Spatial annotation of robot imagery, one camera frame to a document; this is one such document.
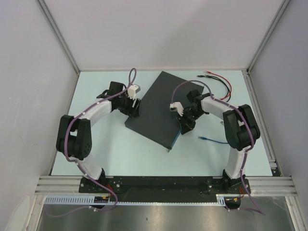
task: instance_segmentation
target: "black panel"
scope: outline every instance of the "black panel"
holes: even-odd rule
[[[109,183],[121,202],[217,202],[216,195],[204,192],[206,180],[207,177],[114,177]]]
[[[177,113],[169,109],[173,90],[186,80],[162,72],[146,92],[140,104],[140,116],[128,118],[125,126],[151,140],[171,149],[180,133]],[[187,83],[176,92],[175,102],[183,107],[190,105],[186,95],[192,90],[203,91],[203,86]]]

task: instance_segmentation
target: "black rectangular board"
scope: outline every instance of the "black rectangular board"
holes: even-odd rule
[[[141,100],[140,116],[129,117],[125,121],[125,126],[167,149],[172,149],[180,135],[180,124],[176,119],[177,112],[171,112],[169,106],[173,90],[184,81],[186,80],[161,72]],[[203,86],[194,83],[182,85],[177,90],[174,101],[181,102],[184,108],[189,106],[186,95],[192,90],[202,93]]]

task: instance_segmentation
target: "red wire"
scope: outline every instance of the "red wire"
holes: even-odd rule
[[[245,196],[244,190],[243,190],[241,187],[239,187],[239,191],[240,191],[240,194],[243,194],[243,195],[241,196],[241,198],[243,198],[243,197]]]
[[[212,74],[212,75],[215,75],[215,76],[218,76],[218,77],[220,77],[220,78],[223,78],[225,81],[227,81],[227,83],[228,83],[229,86],[230,86],[230,92],[229,92],[229,94],[228,94],[227,96],[221,98],[220,100],[224,100],[224,99],[228,98],[228,97],[231,95],[231,92],[232,92],[232,85],[231,85],[231,83],[230,83],[225,77],[223,77],[223,76],[220,76],[220,75],[215,74],[215,73],[210,72],[210,71],[207,71],[207,73]]]

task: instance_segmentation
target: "gray wall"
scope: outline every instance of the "gray wall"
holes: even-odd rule
[[[77,79],[34,0],[0,4],[0,230],[55,152]]]
[[[308,1],[289,5],[251,72],[284,175],[308,215]]]

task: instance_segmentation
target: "metal floor plate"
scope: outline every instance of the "metal floor plate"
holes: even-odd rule
[[[108,212],[84,209],[62,218],[41,215],[38,231],[294,231],[284,197],[259,197],[267,214],[228,212],[220,206],[117,206]],[[51,214],[78,205],[45,205]],[[253,207],[244,198],[242,207]]]

